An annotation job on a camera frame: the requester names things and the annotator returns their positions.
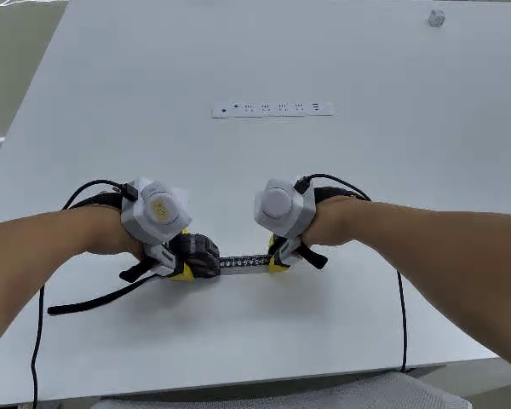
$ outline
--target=hand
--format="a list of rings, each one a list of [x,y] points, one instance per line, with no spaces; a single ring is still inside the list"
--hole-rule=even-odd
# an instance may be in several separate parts
[[[77,209],[86,213],[90,223],[87,251],[94,254],[131,253],[141,260],[144,256],[142,243],[131,237],[121,224],[121,214],[112,207],[93,204]]]
[[[335,196],[316,206],[316,216],[302,235],[306,245],[343,245],[353,239],[353,213],[363,205],[363,200]]]

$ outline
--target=gray floor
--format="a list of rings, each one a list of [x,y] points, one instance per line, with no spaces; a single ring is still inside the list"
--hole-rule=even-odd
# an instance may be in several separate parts
[[[9,126],[66,5],[64,1],[0,0],[0,141],[8,133]],[[331,386],[346,382],[349,378],[323,377],[312,380],[171,392],[161,394],[159,399],[213,400],[233,396],[288,394],[326,385]],[[468,396],[476,409],[511,408],[511,366],[502,360],[451,365],[430,373],[422,380],[453,394]],[[146,399],[155,398],[155,395],[149,398],[146,396]],[[65,409],[85,409],[96,400],[98,398],[65,400],[62,405]]]

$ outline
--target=power strip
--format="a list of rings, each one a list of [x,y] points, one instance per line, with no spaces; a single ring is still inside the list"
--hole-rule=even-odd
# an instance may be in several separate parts
[[[222,102],[212,107],[212,118],[306,117],[333,115],[331,102]]]

